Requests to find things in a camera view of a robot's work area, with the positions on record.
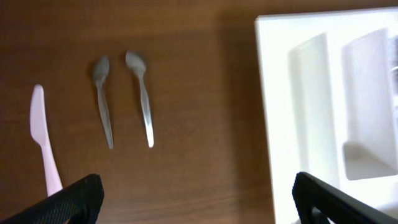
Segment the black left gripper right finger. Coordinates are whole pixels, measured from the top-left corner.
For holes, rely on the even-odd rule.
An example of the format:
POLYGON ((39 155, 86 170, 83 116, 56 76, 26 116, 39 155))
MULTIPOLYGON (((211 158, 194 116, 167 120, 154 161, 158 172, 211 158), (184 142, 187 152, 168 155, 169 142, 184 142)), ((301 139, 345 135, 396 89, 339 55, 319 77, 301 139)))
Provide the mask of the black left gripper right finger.
POLYGON ((307 172, 296 174, 292 189, 300 222, 397 224, 397 219, 345 194, 307 172))

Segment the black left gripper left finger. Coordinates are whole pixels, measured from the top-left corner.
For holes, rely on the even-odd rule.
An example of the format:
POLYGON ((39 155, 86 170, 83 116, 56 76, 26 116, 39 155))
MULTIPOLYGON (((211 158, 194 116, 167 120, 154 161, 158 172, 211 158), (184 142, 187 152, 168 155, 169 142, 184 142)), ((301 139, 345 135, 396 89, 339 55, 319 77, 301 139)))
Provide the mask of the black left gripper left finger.
POLYGON ((101 177, 90 174, 1 223, 95 224, 103 200, 101 177))

